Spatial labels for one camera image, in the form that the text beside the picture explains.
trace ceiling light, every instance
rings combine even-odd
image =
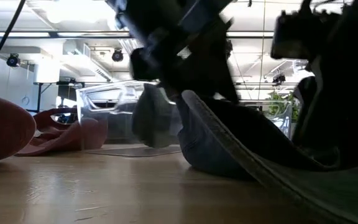
[[[46,8],[47,19],[52,23],[81,21],[94,23],[111,16],[104,1],[60,0],[53,1]]]
[[[8,37],[49,37],[47,32],[11,32]]]

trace clear plastic container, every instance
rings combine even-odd
[[[294,124],[292,121],[292,102],[290,101],[260,101],[252,102],[248,101],[246,106],[263,107],[263,108],[275,108],[274,114],[267,114],[265,116],[274,123],[282,133],[291,139],[291,134]]]
[[[152,96],[157,95],[162,101],[161,105],[155,102],[138,105],[145,87]],[[83,150],[114,149],[117,145],[132,147],[135,144],[160,148],[178,144],[177,132],[181,130],[181,121],[176,105],[168,101],[164,92],[157,88],[155,83],[131,80],[82,88],[77,90],[76,94],[81,127],[89,128],[89,123],[96,123],[94,126],[97,126],[91,136],[83,138]],[[154,105],[165,110],[144,113],[144,108],[136,109],[142,105]],[[135,110],[142,111],[142,114],[134,114]],[[147,110],[155,111],[155,108],[147,107]]]

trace pink cloth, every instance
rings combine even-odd
[[[43,111],[34,116],[37,129],[42,132],[34,137],[30,144],[20,150],[16,156],[39,156],[47,152],[79,151],[81,144],[85,149],[99,149],[107,138],[107,121],[83,118],[73,124],[60,124],[51,115],[59,113],[75,113],[75,108],[59,108]]]
[[[21,107],[0,98],[0,160],[7,157],[38,156],[49,151],[99,149],[107,138],[107,121],[85,118],[61,124],[51,115],[76,113],[76,108],[43,111],[34,117]],[[34,137],[35,130],[42,134]]]
[[[0,98],[0,160],[19,152],[34,133],[34,118],[21,107]]]

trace ceiling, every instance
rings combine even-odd
[[[114,27],[114,11],[102,0],[39,0],[27,1],[19,16],[14,31],[110,31]],[[231,31],[263,32],[273,31],[277,16],[281,10],[295,11],[299,9],[301,0],[253,0],[252,6],[247,7],[248,1],[237,1],[223,10],[225,18],[234,18]],[[0,0],[0,31],[5,31],[16,10],[18,1]],[[319,6],[318,9],[340,11],[343,1]],[[36,46],[50,55],[59,57],[62,54],[62,39],[8,39],[5,46]],[[124,54],[124,60],[113,62],[111,59],[117,47],[132,50],[139,46],[136,40],[117,39],[80,39],[78,44],[86,44],[91,50],[91,58],[105,71],[118,79],[130,78],[129,57]],[[233,53],[229,58],[229,67],[235,82],[265,83],[271,82],[276,75],[275,69],[280,68],[287,78],[287,83],[297,83],[305,75],[294,73],[292,61],[273,60],[269,57],[271,39],[232,39]],[[71,72],[61,75],[81,77],[77,65],[70,65]],[[94,81],[92,75],[83,75],[87,82]]]

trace denim fabric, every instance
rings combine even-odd
[[[185,159],[195,169],[203,172],[236,179],[251,179],[193,115],[187,104],[181,98],[178,98],[176,103],[183,125],[178,138]]]

